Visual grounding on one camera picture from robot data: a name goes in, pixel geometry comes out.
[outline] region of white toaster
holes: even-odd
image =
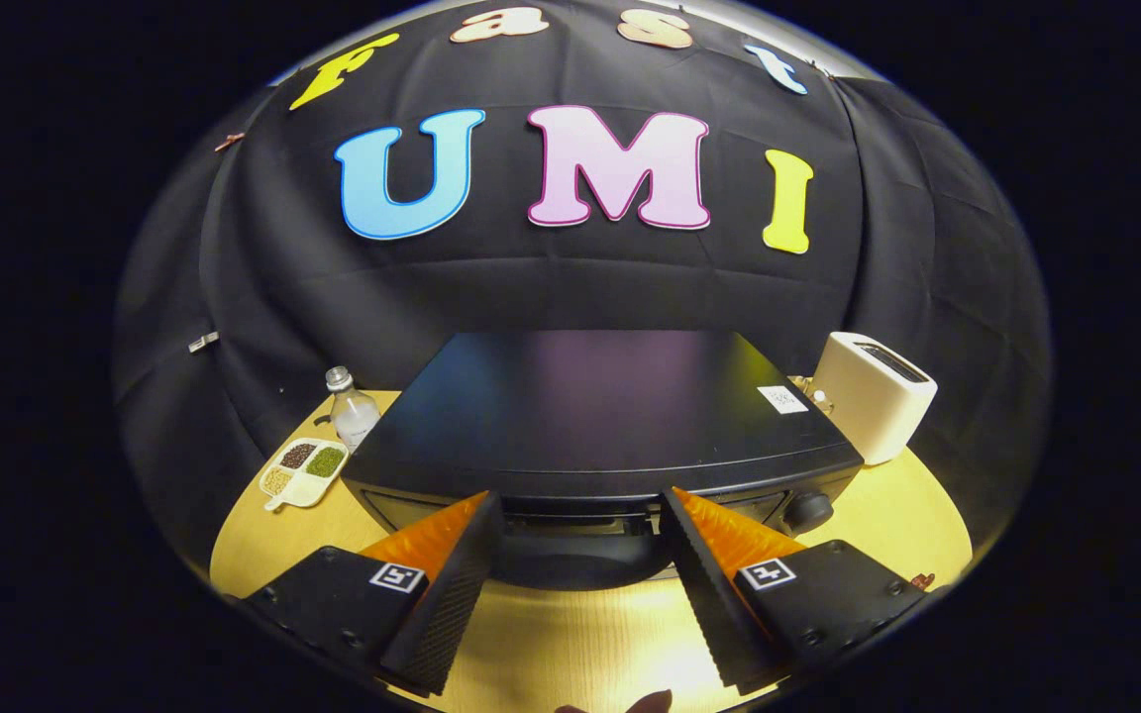
[[[936,396],[919,366],[864,334],[830,333],[806,394],[866,465],[900,455]]]

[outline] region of pink letter m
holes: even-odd
[[[536,108],[526,121],[544,131],[544,193],[526,213],[535,225],[574,226],[589,219],[592,209],[576,191],[580,171],[612,221],[624,217],[650,177],[649,198],[637,209],[640,220],[666,229],[711,224],[698,184],[698,144],[710,128],[698,119],[654,114],[629,148],[592,108]]]

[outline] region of white compartment tray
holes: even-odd
[[[307,460],[302,461],[302,464],[298,465],[297,469],[290,469],[289,467],[282,464],[284,456],[293,451],[298,446],[314,446],[310,453],[307,454]],[[329,477],[314,476],[307,472],[307,465],[311,464],[311,461],[316,460],[316,456],[326,447],[334,447],[337,451],[341,451],[341,460],[332,470],[332,475]],[[319,499],[325,496],[325,492],[329,491],[329,486],[337,479],[337,475],[341,473],[341,467],[346,464],[346,460],[349,457],[349,449],[345,444],[335,440],[326,440],[323,438],[297,438],[290,443],[284,444],[280,453],[276,453],[275,457],[267,464],[266,469],[262,469],[262,475],[259,476],[259,489],[272,496],[272,500],[265,505],[266,510],[280,510],[282,504],[290,504],[293,507],[311,507],[319,502]],[[289,475],[289,483],[285,484],[284,488],[280,493],[272,492],[272,488],[267,486],[268,478],[276,471]]]

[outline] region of round table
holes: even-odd
[[[381,412],[399,392],[367,391]],[[332,398],[306,416],[297,438],[337,440],[326,421]],[[264,510],[261,469],[241,493],[213,542],[209,582],[249,597],[319,546],[357,552],[388,533],[346,488],[331,484],[317,505]],[[911,451],[863,469],[836,501],[833,518],[798,536],[806,545],[843,538],[911,580],[954,582],[971,560],[963,516]],[[487,582],[463,633],[442,696],[395,694],[446,713],[512,710],[552,713],[572,704],[589,713],[625,710],[671,689],[672,713],[725,710],[766,695],[721,686],[679,578],[602,591],[542,591]]]

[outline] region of qr code sticker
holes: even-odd
[[[795,394],[792,394],[785,386],[761,386],[760,392],[764,394],[764,398],[772,403],[774,410],[777,410],[778,414],[802,414],[807,411],[807,406],[803,402],[799,400]]]
[[[796,578],[795,573],[777,557],[766,559],[763,562],[752,565],[751,567],[743,567],[739,569],[739,573],[746,576],[748,585],[755,591],[779,585],[779,583],[792,582],[792,580]]]
[[[386,564],[379,573],[373,574],[371,580],[367,582],[374,583],[377,586],[385,586],[386,589],[394,589],[394,591],[402,591],[404,594],[416,588],[416,583],[421,582],[421,577],[424,576],[424,572],[416,569],[415,567],[403,567],[399,565]]]

